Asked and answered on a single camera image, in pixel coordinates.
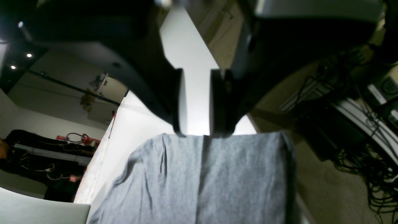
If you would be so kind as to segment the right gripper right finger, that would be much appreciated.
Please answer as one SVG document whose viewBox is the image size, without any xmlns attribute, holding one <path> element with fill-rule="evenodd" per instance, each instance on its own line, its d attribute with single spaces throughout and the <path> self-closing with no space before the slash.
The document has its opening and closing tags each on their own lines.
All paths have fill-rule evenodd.
<svg viewBox="0 0 398 224">
<path fill-rule="evenodd" d="M 379 0 L 239 0 L 244 20 L 229 69 L 212 70 L 210 135 L 226 138 L 275 85 L 305 65 L 366 42 Z"/>
</svg>

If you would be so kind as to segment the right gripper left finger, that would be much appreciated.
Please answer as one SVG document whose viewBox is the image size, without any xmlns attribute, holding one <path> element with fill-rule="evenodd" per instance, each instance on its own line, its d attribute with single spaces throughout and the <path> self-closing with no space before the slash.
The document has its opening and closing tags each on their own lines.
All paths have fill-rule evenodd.
<svg viewBox="0 0 398 224">
<path fill-rule="evenodd" d="M 50 0 L 19 22 L 27 41 L 64 50 L 109 72 L 184 137 L 183 70 L 165 57 L 154 0 Z"/>
</svg>

